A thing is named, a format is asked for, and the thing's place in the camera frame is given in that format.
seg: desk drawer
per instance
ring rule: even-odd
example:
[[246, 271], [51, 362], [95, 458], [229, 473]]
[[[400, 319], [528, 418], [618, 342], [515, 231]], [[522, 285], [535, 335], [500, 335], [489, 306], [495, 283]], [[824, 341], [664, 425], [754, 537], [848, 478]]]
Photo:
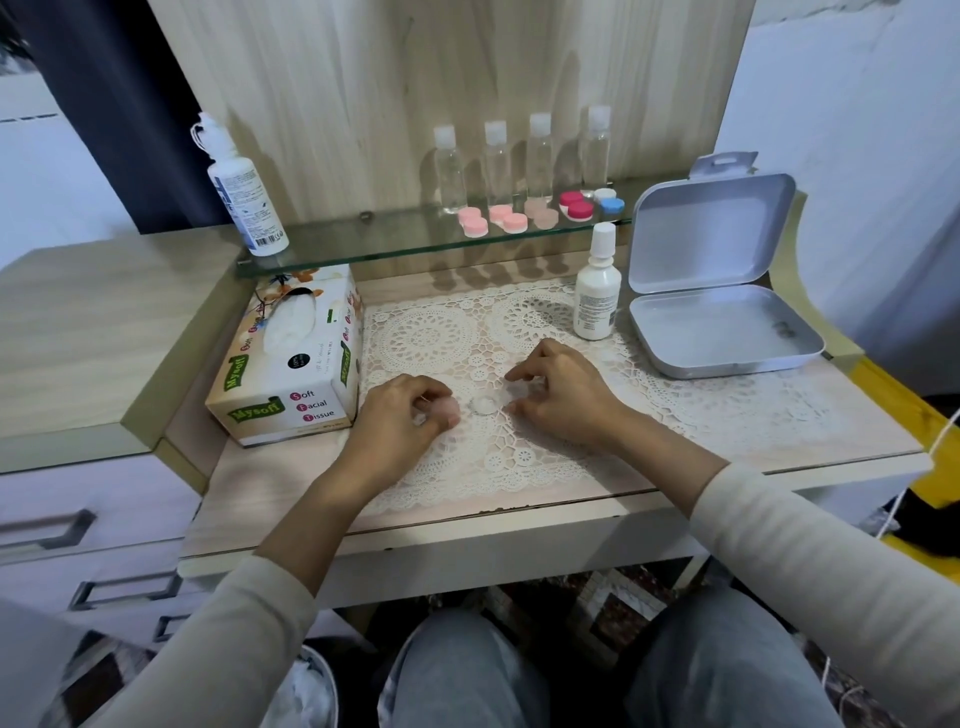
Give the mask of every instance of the desk drawer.
[[159, 650], [209, 597], [207, 592], [195, 592], [160, 601], [105, 607], [91, 612], [67, 612], [60, 617], [117, 640]]
[[109, 548], [0, 567], [0, 597], [60, 615], [200, 591], [177, 576], [181, 540]]
[[200, 500], [152, 453], [0, 475], [0, 564], [179, 539]]

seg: beige long sleeve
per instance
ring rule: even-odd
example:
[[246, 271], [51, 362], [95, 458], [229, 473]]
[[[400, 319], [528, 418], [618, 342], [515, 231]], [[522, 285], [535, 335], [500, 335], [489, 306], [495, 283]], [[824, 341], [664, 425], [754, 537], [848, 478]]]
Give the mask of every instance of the beige long sleeve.
[[95, 725], [258, 726], [316, 616], [297, 579], [249, 556]]
[[911, 728], [960, 726], [960, 587], [730, 465], [693, 535]]

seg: jeans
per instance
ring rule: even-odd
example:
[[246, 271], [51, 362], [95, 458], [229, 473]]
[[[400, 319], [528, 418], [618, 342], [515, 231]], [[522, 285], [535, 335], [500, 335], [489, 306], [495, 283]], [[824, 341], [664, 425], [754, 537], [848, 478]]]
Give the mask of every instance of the jeans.
[[[790, 636], [740, 592], [687, 595], [645, 635], [623, 697], [629, 728], [842, 728]], [[549, 725], [546, 682], [496, 627], [469, 612], [431, 616], [394, 674], [391, 728]]]

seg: wooden desk surface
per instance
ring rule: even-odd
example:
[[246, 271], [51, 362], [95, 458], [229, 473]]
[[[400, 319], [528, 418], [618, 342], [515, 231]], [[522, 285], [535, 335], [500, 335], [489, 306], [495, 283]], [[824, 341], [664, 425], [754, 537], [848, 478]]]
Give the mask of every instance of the wooden desk surface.
[[[569, 275], [582, 254], [534, 261], [514, 261], [478, 268], [416, 274], [360, 284], [367, 304], [401, 301], [457, 290], [530, 279]], [[852, 463], [921, 451], [920, 445], [825, 359], [803, 369], [818, 391], [848, 422], [838, 437], [811, 445], [781, 447], [755, 453], [746, 462], [767, 473], [784, 473]], [[182, 557], [241, 551], [255, 547], [296, 502], [310, 481], [325, 470], [340, 451], [348, 430], [243, 449], [228, 443], [197, 518], [186, 534]], [[546, 487], [519, 494], [458, 501], [358, 519], [351, 533], [415, 523], [444, 522], [492, 510], [515, 510], [572, 500], [590, 500], [653, 490], [638, 478], [632, 491], [604, 490], [596, 483]]]
[[0, 273], [0, 472], [151, 449], [251, 284], [233, 226], [35, 250]]

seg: wooden wall panel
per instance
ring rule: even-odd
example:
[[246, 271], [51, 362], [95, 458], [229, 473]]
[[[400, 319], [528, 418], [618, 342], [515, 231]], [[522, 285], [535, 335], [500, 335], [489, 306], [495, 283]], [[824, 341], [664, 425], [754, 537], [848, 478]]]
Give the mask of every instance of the wooden wall panel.
[[150, 0], [205, 110], [227, 123], [285, 222], [435, 194], [453, 123], [482, 189], [483, 122], [505, 118], [522, 185], [529, 114], [553, 112], [576, 177], [589, 104], [612, 110], [611, 177], [712, 151], [754, 0]]

